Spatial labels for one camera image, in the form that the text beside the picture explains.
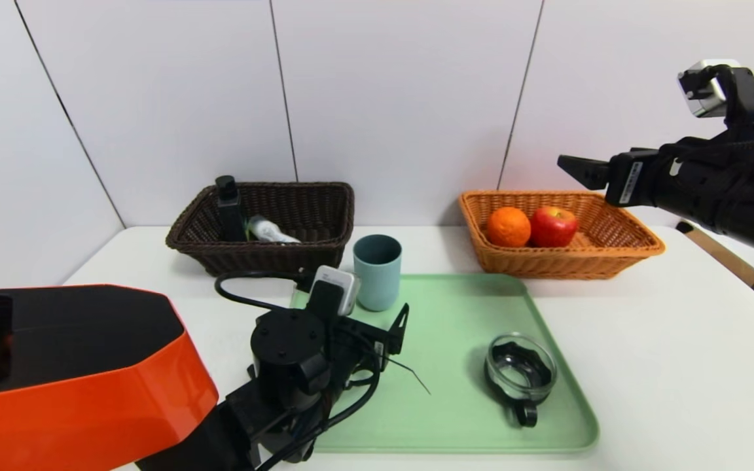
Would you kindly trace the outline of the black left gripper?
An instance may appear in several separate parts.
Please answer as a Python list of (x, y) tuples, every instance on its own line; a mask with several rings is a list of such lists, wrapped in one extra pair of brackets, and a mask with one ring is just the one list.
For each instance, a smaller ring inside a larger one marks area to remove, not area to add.
[(388, 358), (402, 351), (410, 306), (402, 306), (389, 330), (348, 317), (332, 322), (332, 376), (352, 377), (359, 372), (377, 376)]

